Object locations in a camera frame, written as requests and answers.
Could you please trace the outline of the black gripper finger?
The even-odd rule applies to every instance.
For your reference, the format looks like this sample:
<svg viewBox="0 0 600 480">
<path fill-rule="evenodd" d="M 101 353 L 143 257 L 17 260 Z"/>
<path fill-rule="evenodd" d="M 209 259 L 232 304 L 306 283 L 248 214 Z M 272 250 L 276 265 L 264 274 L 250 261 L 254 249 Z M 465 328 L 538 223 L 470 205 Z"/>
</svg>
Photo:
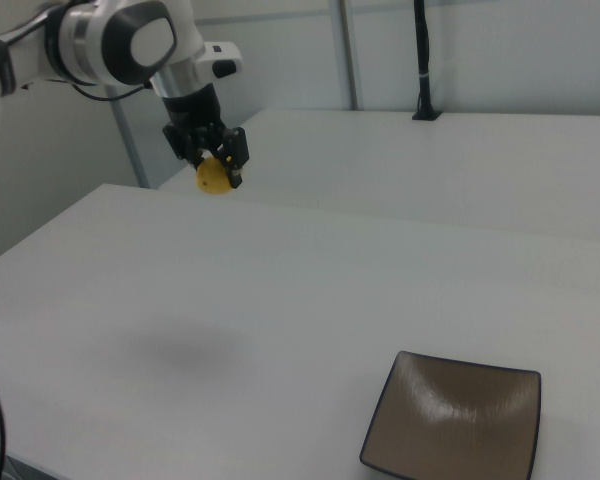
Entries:
<svg viewBox="0 0 600 480">
<path fill-rule="evenodd" d="M 219 160 L 232 189 L 237 189 L 243 182 L 242 170 L 250 159 L 246 132 L 242 127 L 228 129 L 214 153 Z"/>
<path fill-rule="evenodd" d="M 173 153 L 179 160 L 185 160 L 193 168 L 198 168 L 204 160 L 203 150 L 196 137 L 188 130 L 167 124 L 162 129 Z"/>
</svg>

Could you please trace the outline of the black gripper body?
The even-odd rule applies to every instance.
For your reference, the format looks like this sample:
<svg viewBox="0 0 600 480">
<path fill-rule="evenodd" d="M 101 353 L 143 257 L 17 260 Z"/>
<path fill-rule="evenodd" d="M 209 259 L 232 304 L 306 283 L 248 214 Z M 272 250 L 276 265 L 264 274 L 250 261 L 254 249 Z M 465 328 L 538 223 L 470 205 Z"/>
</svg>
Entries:
<svg viewBox="0 0 600 480">
<path fill-rule="evenodd" d="M 217 150 L 227 127 L 221 120 L 221 107 L 213 84 L 178 98 L 163 98 L 169 123 L 188 130 L 201 149 Z"/>
</svg>

